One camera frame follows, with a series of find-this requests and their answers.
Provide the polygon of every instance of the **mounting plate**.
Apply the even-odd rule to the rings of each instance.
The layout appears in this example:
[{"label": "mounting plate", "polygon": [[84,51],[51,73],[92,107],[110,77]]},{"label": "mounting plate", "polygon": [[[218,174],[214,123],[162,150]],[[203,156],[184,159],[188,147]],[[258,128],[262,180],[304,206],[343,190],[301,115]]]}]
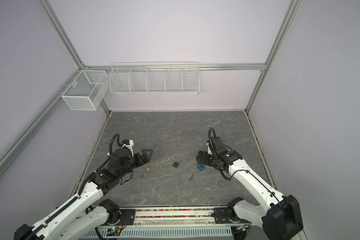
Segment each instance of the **mounting plate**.
[{"label": "mounting plate", "polygon": [[215,215],[215,223],[247,223],[247,220],[240,219],[238,222],[234,221],[231,222],[228,218],[230,215],[230,212],[227,207],[216,207],[213,209],[213,213],[217,214]]},{"label": "mounting plate", "polygon": [[[133,225],[133,222],[135,220],[135,213],[136,213],[136,209],[120,209],[121,215],[123,217],[127,218],[127,225]],[[120,223],[119,225],[125,225],[125,218],[120,218]]]}]

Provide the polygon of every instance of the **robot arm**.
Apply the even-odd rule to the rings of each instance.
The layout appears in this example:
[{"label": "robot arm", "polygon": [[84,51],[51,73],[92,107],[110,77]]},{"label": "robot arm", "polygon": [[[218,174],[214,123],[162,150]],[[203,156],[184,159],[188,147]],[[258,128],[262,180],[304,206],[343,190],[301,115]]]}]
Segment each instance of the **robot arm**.
[{"label": "robot arm", "polygon": [[207,144],[208,152],[199,151],[197,163],[219,170],[225,180],[231,180],[232,177],[239,180],[261,207],[259,209],[238,197],[227,204],[230,210],[227,218],[253,222],[263,228],[270,240],[289,240],[303,229],[299,203],[292,195],[286,197],[264,181],[238,152],[225,147],[213,128],[208,131]]},{"label": "robot arm", "polygon": [[[120,148],[112,152],[115,138]],[[85,217],[72,221],[115,185],[123,184],[120,182],[123,176],[131,173],[132,177],[134,168],[151,160],[152,149],[143,149],[142,154],[133,154],[132,146],[132,140],[123,140],[120,143],[119,134],[115,134],[109,145],[109,157],[83,181],[79,191],[47,217],[34,223],[32,227],[24,224],[18,228],[14,240],[78,239],[88,229],[101,224],[119,225],[123,218],[119,206],[109,199],[102,201],[99,207]]]}]

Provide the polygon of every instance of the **black padlock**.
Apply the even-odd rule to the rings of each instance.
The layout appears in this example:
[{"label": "black padlock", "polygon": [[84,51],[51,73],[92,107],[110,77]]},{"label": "black padlock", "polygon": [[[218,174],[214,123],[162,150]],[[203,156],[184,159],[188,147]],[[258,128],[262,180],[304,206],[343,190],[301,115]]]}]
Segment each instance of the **black padlock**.
[{"label": "black padlock", "polygon": [[179,166],[179,164],[180,164],[180,160],[176,160],[173,164],[172,164],[172,166],[174,166],[174,167],[178,167]]}]

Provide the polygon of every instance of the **wire basket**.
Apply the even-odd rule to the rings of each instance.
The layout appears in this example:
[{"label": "wire basket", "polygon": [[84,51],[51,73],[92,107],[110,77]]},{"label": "wire basket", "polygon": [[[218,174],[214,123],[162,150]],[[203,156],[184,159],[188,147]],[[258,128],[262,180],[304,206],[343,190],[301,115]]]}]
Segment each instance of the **wire basket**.
[{"label": "wire basket", "polygon": [[112,67],[109,83],[114,94],[198,94],[200,91],[197,65]]},{"label": "wire basket", "polygon": [[95,111],[108,88],[105,71],[82,70],[61,97],[72,110]]}]

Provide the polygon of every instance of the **gray marble surface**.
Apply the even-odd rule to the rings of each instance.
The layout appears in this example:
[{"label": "gray marble surface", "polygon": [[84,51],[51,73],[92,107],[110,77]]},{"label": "gray marble surface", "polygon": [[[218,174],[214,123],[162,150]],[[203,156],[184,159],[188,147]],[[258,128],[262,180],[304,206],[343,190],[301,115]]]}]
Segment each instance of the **gray marble surface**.
[{"label": "gray marble surface", "polygon": [[[134,169],[129,182],[115,186],[100,201],[111,199],[122,207],[225,205],[236,197],[243,197],[257,204],[235,178],[229,182],[213,167],[206,166],[203,171],[196,168],[198,151],[207,151],[210,127],[267,180],[244,112],[114,112],[88,166],[87,175],[106,160],[109,142],[115,133],[120,134],[120,140],[134,140],[134,153],[141,149],[153,149],[154,153],[149,172],[144,170],[148,164]],[[177,159],[180,165],[175,168],[172,164]]]}]

